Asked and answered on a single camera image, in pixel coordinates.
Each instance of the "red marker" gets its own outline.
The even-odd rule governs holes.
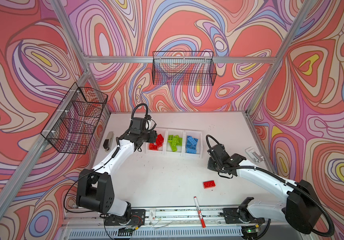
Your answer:
[[[205,223],[203,219],[203,215],[201,214],[200,206],[198,205],[197,197],[194,197],[194,204],[196,204],[196,208],[198,211],[198,216],[200,216],[201,224],[203,225],[203,228],[205,228]]]

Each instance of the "black wire basket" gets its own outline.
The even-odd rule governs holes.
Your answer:
[[[78,87],[58,121],[42,135],[58,152],[85,154],[107,99],[96,89]]]
[[[154,85],[213,86],[217,76],[212,51],[154,51]]]

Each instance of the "colorful swirl pattern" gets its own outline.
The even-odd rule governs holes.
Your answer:
[[[87,55],[211,50],[216,56],[274,56],[298,4],[294,0],[89,0],[68,2],[65,9]],[[148,103],[153,111],[235,111],[246,109],[267,67],[217,64],[213,87],[153,86],[151,65],[144,64],[95,63],[92,71],[109,95],[112,111],[131,111],[138,103]]]
[[[210,49],[217,56],[274,56],[300,5],[296,0],[88,0],[68,1],[65,9],[87,55],[151,56],[182,47]]]
[[[278,174],[310,182],[344,240],[344,1],[313,7],[251,116]]]
[[[81,75],[54,17],[45,0],[0,0],[0,191]],[[65,191],[90,163],[106,121],[103,116],[86,155],[46,148],[2,218],[0,240],[56,237]]]

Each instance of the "white tabletop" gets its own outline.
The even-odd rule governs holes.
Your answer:
[[[133,207],[176,207],[193,206],[193,197],[204,205],[238,205],[246,197],[255,199],[277,200],[261,187],[233,177],[225,179],[217,172],[207,169],[209,155],[205,142],[207,134],[225,145],[229,155],[238,153],[248,158],[245,149],[258,149],[240,112],[231,113],[150,113],[157,127],[188,129],[203,132],[203,157],[184,159],[179,157],[158,156],[135,152],[112,175],[115,197],[128,201]],[[119,137],[129,127],[131,114],[112,114],[103,135],[109,131]],[[106,155],[99,147],[95,160],[98,164]],[[259,167],[266,168],[265,163]],[[203,182],[214,180],[216,186],[204,189]]]

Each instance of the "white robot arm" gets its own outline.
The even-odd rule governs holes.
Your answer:
[[[212,138],[217,144],[211,147],[209,138]],[[210,135],[206,136],[206,142],[210,155],[208,161],[209,170],[217,171],[220,177],[229,178],[220,175],[220,173],[223,173],[245,178],[279,199],[278,202],[266,202],[248,197],[243,201],[242,206],[239,206],[237,214],[230,217],[241,219],[243,222],[255,218],[275,219],[288,222],[301,233],[310,234],[313,232],[323,237],[330,237],[334,234],[333,221],[320,204],[310,183],[304,180],[295,182],[275,175],[259,168],[241,155],[233,154],[229,156],[224,145]],[[325,233],[313,228],[321,214],[325,216],[329,225],[329,230]]]
[[[144,118],[134,118],[134,113],[140,106],[146,107]],[[132,112],[131,124],[121,137],[116,138],[117,147],[112,150],[93,169],[84,169],[79,175],[79,184],[76,195],[76,204],[102,214],[112,214],[129,221],[131,205],[128,202],[115,198],[111,174],[136,151],[144,142],[155,143],[157,133],[150,126],[150,116],[146,104],[140,104]],[[211,147],[208,138],[216,141]],[[275,195],[278,202],[265,202],[246,198],[239,206],[237,216],[230,216],[248,222],[255,218],[276,219],[288,222],[301,233],[314,232],[324,237],[334,234],[333,222],[326,210],[319,203],[318,197],[308,182],[299,183],[277,176],[265,169],[257,167],[245,157],[233,154],[229,156],[225,147],[210,135],[206,136],[210,155],[208,169],[222,174],[233,174],[245,178]],[[328,222],[329,230],[326,233],[313,229],[319,217],[323,214]]]
[[[145,117],[135,118],[134,113],[140,106],[146,107]],[[157,133],[153,130],[156,123],[149,129],[150,119],[146,104],[135,107],[129,128],[122,136],[116,138],[116,149],[112,150],[93,169],[84,169],[79,174],[76,205],[102,214],[123,217],[123,221],[130,219],[131,205],[115,197],[111,174],[119,169],[122,163],[144,142],[156,142]]]

